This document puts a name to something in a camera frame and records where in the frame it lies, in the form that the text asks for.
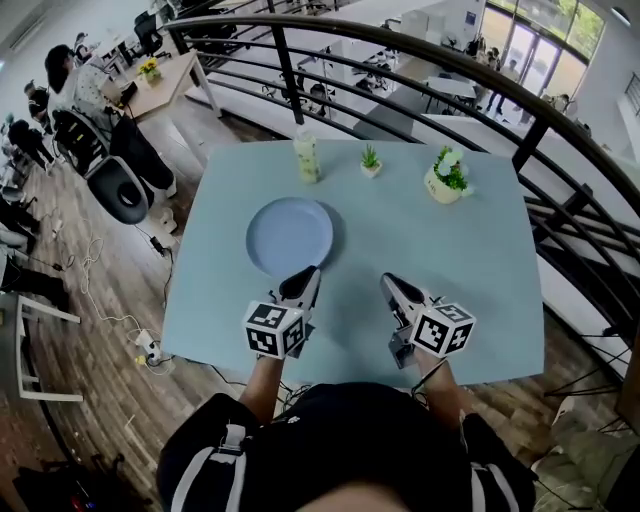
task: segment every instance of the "ceiling light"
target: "ceiling light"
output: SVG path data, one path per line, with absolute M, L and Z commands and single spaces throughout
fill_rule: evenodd
M 620 7 L 612 7 L 611 12 L 616 18 L 618 18 L 627 27 L 631 26 L 631 21 L 629 20 L 629 16 L 627 16 L 627 13 L 624 12 Z

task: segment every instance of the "blue plate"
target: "blue plate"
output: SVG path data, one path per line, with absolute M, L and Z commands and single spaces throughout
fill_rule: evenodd
M 309 265 L 320 266 L 331 250 L 333 225 L 316 201 L 276 199 L 253 217 L 247 228 L 247 253 L 271 277 L 290 277 Z

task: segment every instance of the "yellow flowers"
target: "yellow flowers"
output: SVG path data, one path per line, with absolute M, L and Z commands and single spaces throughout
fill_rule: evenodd
M 153 57 L 152 59 L 149 59 L 148 61 L 146 61 L 142 66 L 140 66 L 140 69 L 138 71 L 141 75 L 146 75 L 147 73 L 151 73 L 157 67 L 158 67 L 158 59 Z

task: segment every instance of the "black hair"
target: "black hair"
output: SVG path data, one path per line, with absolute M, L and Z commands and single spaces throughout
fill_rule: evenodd
M 73 52 L 71 49 L 67 45 L 61 44 L 52 48 L 49 51 L 47 58 L 44 60 L 44 67 L 47 70 L 49 85 L 56 94 L 62 90 L 64 83 L 67 81 L 69 72 L 64 67 L 64 63 L 67 58 L 72 55 Z

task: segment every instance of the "potted succulent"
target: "potted succulent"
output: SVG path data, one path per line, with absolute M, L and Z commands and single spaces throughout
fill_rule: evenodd
M 362 152 L 360 169 L 367 178 L 375 178 L 380 172 L 380 169 L 382 169 L 382 162 L 378 158 L 376 150 L 369 144 L 367 144 L 366 149 Z
M 469 168 L 462 163 L 462 157 L 462 151 L 445 146 L 427 171 L 424 184 L 436 201 L 449 204 L 473 193 L 466 179 Z
M 154 84 L 157 80 L 162 78 L 162 74 L 158 69 L 158 60 L 155 57 L 147 60 L 144 64 L 142 64 L 139 71 L 141 75 L 144 75 L 147 83 L 150 85 Z

